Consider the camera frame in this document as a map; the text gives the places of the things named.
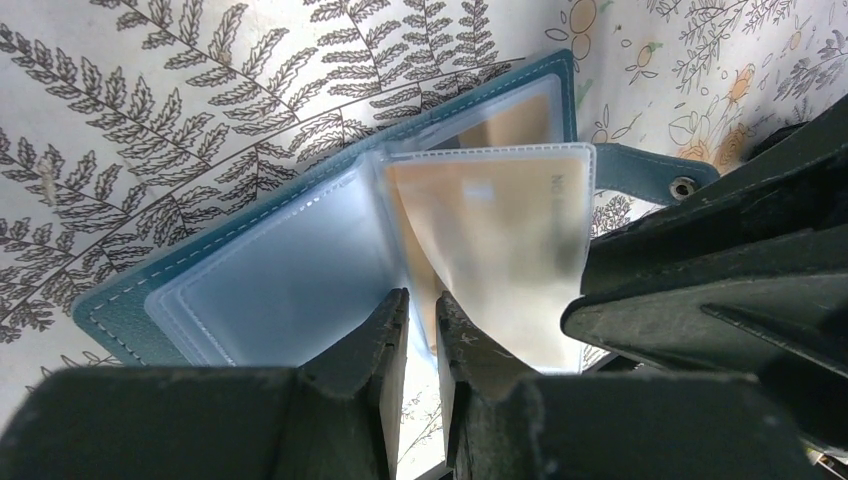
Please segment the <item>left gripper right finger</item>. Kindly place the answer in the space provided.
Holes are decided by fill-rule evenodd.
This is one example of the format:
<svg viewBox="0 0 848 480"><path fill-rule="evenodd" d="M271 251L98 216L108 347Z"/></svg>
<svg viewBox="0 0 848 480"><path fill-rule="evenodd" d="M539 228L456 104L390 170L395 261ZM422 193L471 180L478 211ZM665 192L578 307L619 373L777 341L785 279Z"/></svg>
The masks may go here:
<svg viewBox="0 0 848 480"><path fill-rule="evenodd" d="M753 379L544 375L437 300L446 462L457 479L814 479Z"/></svg>

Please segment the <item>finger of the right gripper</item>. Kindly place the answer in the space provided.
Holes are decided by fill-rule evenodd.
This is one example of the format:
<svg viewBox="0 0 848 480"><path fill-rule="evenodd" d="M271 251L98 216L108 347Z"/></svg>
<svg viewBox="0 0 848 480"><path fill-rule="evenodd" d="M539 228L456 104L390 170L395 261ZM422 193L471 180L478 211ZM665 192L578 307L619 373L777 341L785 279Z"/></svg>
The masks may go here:
<svg viewBox="0 0 848 480"><path fill-rule="evenodd" d="M594 240L585 295L847 268L847 101L682 203Z"/></svg>
<svg viewBox="0 0 848 480"><path fill-rule="evenodd" d="M710 254L572 302L565 335L676 371L750 374L804 439L847 447L847 230Z"/></svg>

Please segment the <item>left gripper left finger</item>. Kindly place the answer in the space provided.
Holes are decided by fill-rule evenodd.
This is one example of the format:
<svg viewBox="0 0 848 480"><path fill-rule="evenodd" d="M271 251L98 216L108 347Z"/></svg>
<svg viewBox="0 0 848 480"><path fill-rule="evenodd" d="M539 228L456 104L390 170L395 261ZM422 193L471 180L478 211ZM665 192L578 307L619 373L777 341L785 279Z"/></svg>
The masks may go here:
<svg viewBox="0 0 848 480"><path fill-rule="evenodd" d="M65 369L1 438L5 479L392 479L409 294L295 367Z"/></svg>

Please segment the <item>blue card holder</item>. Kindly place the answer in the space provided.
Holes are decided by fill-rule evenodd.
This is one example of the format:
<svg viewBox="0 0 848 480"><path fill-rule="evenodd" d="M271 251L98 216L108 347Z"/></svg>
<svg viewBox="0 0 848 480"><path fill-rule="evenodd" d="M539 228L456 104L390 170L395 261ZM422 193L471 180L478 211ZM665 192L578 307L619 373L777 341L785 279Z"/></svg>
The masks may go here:
<svg viewBox="0 0 848 480"><path fill-rule="evenodd" d="M76 300L77 326L126 365L298 366L406 279L364 158L455 145L539 95L544 143L577 136L567 50L344 148L221 226Z"/></svg>

